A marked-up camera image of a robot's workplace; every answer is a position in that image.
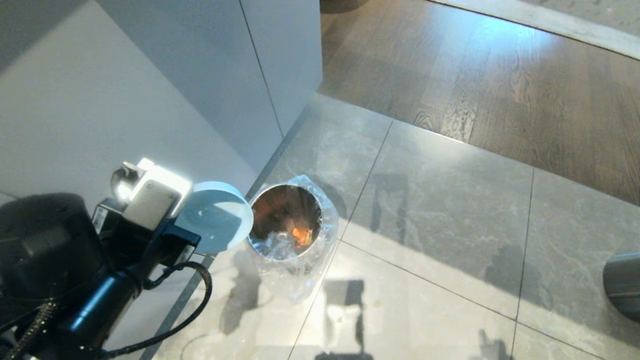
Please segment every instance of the hardwood floorboard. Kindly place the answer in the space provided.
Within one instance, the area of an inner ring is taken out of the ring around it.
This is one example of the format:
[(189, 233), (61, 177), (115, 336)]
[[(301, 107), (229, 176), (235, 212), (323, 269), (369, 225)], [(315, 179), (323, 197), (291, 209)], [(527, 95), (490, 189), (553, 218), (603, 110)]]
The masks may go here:
[(640, 204), (640, 61), (426, 0), (321, 10), (321, 93)]

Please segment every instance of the black cable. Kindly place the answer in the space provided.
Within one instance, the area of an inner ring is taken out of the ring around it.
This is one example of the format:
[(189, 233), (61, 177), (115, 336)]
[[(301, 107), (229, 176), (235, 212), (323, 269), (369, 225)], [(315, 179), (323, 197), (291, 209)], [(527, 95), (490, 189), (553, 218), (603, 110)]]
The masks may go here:
[(114, 357), (130, 354), (134, 351), (138, 351), (145, 347), (155, 345), (165, 340), (169, 336), (174, 335), (176, 332), (179, 332), (180, 330), (184, 329), (185, 326), (189, 325), (193, 320), (195, 320), (200, 315), (200, 313), (204, 310), (205, 306), (209, 302), (209, 299), (211, 298), (211, 293), (213, 290), (213, 281), (211, 280), (211, 274), (209, 273), (208, 269), (200, 263), (196, 263), (194, 261), (187, 261), (185, 263), (179, 263), (169, 268), (165, 268), (164, 273), (162, 274), (162, 276), (160, 276), (160, 278), (158, 278), (158, 280), (155, 280), (155, 281), (147, 280), (147, 282), (145, 283), (145, 289), (155, 288), (156, 286), (160, 285), (167, 277), (169, 277), (169, 275), (171, 275), (174, 271), (182, 270), (184, 268), (192, 268), (196, 270), (196, 272), (198, 272), (198, 274), (202, 276), (202, 280), (204, 281), (204, 285), (205, 285), (204, 298), (202, 299), (202, 302), (200, 303), (198, 308), (193, 312), (193, 314), (191, 314), (188, 318), (186, 318), (180, 325), (165, 332), (164, 334), (154, 336), (153, 338), (150, 338), (148, 340), (141, 341), (137, 344), (129, 345), (128, 347), (120, 348), (118, 350), (103, 352), (100, 355), (100, 359), (113, 359)]
[(17, 344), (5, 355), (3, 360), (16, 360), (22, 359), (27, 354), (29, 347), (33, 340), (40, 332), (49, 324), (49, 320), (53, 318), (58, 310), (58, 305), (55, 302), (46, 302), (40, 306), (40, 310), (36, 315), (27, 331), (24, 332)]

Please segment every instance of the metal cylinder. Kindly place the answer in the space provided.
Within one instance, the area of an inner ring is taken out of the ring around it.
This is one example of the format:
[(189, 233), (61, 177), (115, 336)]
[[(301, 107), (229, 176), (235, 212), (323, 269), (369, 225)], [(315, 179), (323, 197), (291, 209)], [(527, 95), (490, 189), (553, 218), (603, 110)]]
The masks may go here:
[(613, 306), (627, 318), (640, 322), (640, 252), (612, 256), (602, 277)]

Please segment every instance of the trash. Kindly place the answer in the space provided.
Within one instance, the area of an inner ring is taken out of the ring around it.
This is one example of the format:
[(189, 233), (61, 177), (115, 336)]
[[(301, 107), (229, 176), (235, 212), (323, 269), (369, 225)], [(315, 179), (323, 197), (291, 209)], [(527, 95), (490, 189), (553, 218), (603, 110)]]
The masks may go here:
[(337, 245), (338, 213), (306, 175), (263, 186), (251, 200), (248, 241), (262, 282), (292, 302), (306, 299)]

